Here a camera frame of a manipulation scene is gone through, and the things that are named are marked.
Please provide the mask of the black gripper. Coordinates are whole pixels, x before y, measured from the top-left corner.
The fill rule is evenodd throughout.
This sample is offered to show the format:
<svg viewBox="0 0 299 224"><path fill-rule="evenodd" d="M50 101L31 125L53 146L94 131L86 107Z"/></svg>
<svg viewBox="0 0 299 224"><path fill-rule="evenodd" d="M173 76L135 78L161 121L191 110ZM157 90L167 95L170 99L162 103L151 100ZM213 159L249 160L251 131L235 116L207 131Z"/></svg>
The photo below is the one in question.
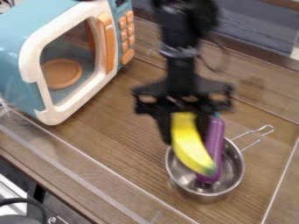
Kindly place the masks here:
<svg viewBox="0 0 299 224"><path fill-rule="evenodd" d="M167 58L167 75L163 79L133 88L135 112L153 115L163 142L173 144L171 115L174 112L195 112L195 124L201 138L206 139L211 112L233 107L234 86L197 74L195 58Z"/></svg>

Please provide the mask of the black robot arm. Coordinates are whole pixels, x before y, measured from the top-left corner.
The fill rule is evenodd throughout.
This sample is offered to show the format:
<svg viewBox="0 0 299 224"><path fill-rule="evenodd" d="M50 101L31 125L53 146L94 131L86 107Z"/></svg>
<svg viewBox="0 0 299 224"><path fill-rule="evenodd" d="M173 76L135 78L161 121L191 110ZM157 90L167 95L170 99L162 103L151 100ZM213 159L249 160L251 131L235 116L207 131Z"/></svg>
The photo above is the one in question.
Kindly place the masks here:
<svg viewBox="0 0 299 224"><path fill-rule="evenodd" d="M231 109L234 86L197 74L201 39L218 25L214 0L153 0L154 15L162 31L161 54L166 58L163 79L133 88L135 112L149 114L158 124L163 142L174 143L171 129L177 113L195 114L195 130L205 133L207 118Z"/></svg>

